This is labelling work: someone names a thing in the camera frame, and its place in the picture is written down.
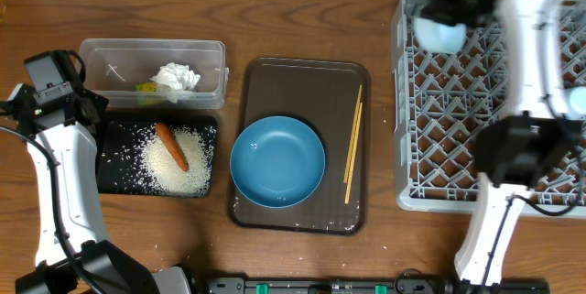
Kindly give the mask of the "dark blue plate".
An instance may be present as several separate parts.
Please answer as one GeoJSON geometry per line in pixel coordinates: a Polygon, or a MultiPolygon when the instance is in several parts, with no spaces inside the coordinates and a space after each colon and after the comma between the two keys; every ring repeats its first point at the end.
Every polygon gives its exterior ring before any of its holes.
{"type": "Polygon", "coordinates": [[[233,183],[256,205],[281,209],[305,201],[320,185],[326,153],[316,132],[287,116],[269,116],[246,127],[230,156],[233,183]]]}

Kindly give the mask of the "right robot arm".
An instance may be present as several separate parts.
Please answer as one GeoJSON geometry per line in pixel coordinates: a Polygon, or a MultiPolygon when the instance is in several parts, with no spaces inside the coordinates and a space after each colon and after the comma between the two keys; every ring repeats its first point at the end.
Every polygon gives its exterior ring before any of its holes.
{"type": "Polygon", "coordinates": [[[539,181],[577,152],[582,135],[581,121],[569,116],[562,83],[559,0],[429,0],[414,31],[424,49],[454,53],[462,49],[467,28],[487,15],[505,29],[505,109],[475,140],[479,192],[449,293],[529,291],[526,283],[503,283],[507,247],[539,181]]]}

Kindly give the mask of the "white tissue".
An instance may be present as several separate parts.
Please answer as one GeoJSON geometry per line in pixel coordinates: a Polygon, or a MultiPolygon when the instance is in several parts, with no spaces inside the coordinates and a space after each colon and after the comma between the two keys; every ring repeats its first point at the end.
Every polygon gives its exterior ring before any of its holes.
{"type": "Polygon", "coordinates": [[[156,90],[162,93],[170,102],[177,103],[179,99],[195,93],[201,76],[190,69],[189,65],[174,62],[161,66],[159,72],[151,78],[157,86],[156,90]]]}

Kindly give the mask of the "light blue bowl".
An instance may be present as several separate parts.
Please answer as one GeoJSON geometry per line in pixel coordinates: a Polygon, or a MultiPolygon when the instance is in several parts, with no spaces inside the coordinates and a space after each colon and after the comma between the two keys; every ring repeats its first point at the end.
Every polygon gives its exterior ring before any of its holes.
{"type": "Polygon", "coordinates": [[[457,53],[463,48],[467,33],[464,24],[448,26],[418,16],[413,20],[413,30],[423,49],[447,54],[457,53]]]}

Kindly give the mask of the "orange carrot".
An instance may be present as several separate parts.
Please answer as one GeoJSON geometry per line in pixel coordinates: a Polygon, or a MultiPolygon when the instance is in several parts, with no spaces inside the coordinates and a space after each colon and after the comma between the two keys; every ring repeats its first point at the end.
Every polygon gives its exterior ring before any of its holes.
{"type": "Polygon", "coordinates": [[[181,170],[187,172],[189,170],[189,164],[185,158],[175,136],[170,127],[164,123],[156,123],[155,130],[157,136],[162,141],[169,154],[173,157],[177,165],[181,170]]]}

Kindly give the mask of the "yellow pandan cake wrapper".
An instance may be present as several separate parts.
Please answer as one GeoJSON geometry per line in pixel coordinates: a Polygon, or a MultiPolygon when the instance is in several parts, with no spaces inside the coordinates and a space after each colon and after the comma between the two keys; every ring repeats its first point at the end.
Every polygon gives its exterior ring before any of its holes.
{"type": "Polygon", "coordinates": [[[137,103],[140,106],[158,104],[159,100],[149,95],[157,91],[157,84],[155,82],[143,82],[136,85],[136,92],[139,93],[137,103]]]}

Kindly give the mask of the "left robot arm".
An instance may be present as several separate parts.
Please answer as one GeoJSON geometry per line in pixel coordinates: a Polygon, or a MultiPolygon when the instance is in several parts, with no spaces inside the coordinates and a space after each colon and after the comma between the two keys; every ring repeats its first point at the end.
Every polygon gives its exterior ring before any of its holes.
{"type": "Polygon", "coordinates": [[[182,267],[151,272],[110,241],[97,187],[96,136],[108,101],[84,88],[85,66],[73,50],[24,61],[31,84],[18,84],[1,108],[16,121],[38,180],[40,238],[33,272],[18,293],[191,293],[182,267]]]}

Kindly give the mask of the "light blue cup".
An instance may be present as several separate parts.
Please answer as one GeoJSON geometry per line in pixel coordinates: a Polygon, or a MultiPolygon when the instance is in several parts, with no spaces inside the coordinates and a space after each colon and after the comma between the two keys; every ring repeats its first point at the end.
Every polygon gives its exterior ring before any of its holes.
{"type": "Polygon", "coordinates": [[[583,119],[586,115],[586,87],[578,86],[565,90],[568,102],[568,117],[574,120],[583,119]]]}

